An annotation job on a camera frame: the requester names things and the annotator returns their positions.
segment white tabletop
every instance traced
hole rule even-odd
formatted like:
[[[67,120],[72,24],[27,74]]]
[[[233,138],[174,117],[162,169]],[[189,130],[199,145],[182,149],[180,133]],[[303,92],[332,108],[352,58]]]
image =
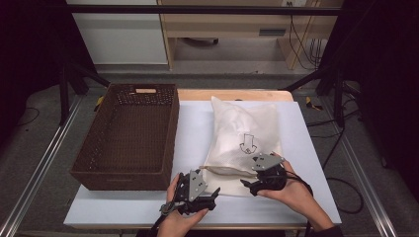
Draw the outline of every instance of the white tabletop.
[[[203,165],[213,131],[213,113],[209,101],[181,101],[172,177],[189,173]],[[244,108],[276,104],[279,133],[284,156],[294,170],[307,181],[314,197],[335,224],[341,223],[333,197],[321,170],[316,152],[296,102],[231,102]],[[89,191],[81,186],[64,220],[75,228],[150,227],[160,216],[165,192]],[[264,197],[218,196],[216,208],[197,228],[293,228],[306,219],[278,201]]]

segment wicker basket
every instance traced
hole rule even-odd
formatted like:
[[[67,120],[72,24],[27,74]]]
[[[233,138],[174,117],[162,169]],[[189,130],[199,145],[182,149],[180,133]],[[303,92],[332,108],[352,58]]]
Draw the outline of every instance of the wicker basket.
[[[178,116],[176,85],[111,84],[70,174],[89,190],[166,190]]]

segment white cloth bag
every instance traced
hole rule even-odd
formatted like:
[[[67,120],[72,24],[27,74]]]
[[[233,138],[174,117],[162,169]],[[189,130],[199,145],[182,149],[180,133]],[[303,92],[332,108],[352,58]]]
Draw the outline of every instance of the white cloth bag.
[[[221,187],[220,195],[251,196],[240,179],[251,182],[253,157],[273,151],[282,155],[278,111],[275,104],[242,108],[211,98],[214,131],[207,160],[202,168],[207,192]]]

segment human hand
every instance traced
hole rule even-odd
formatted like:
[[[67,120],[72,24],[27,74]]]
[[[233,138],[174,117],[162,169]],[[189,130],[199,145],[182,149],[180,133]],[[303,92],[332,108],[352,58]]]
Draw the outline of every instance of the human hand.
[[[179,174],[170,183],[167,188],[167,202],[171,201],[174,197],[176,186],[179,181]],[[209,212],[208,209],[202,209],[194,215],[185,217],[179,211],[174,210],[170,213],[164,221],[160,224],[158,230],[158,237],[183,237],[188,231],[200,222],[204,216]]]
[[[287,160],[283,162],[289,176],[294,176],[295,171]],[[321,208],[307,187],[300,181],[288,179],[286,186],[280,191],[261,190],[258,196],[278,200],[293,211],[305,216],[311,223],[314,231],[320,231],[333,227],[333,223],[327,213]]]

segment table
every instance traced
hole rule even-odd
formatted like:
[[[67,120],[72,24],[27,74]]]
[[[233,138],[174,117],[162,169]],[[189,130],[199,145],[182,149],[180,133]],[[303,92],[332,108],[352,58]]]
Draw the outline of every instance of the table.
[[[341,223],[329,187],[296,102],[288,92],[179,90],[181,109],[176,134],[172,176],[203,165],[210,147],[212,113],[210,95],[243,107],[274,103],[279,111],[280,139],[284,156],[308,181],[319,204],[336,224]],[[75,228],[149,228],[160,215],[165,192],[101,192],[80,187],[64,224]],[[219,196],[216,208],[195,229],[299,229],[306,219],[282,203],[263,197]]]

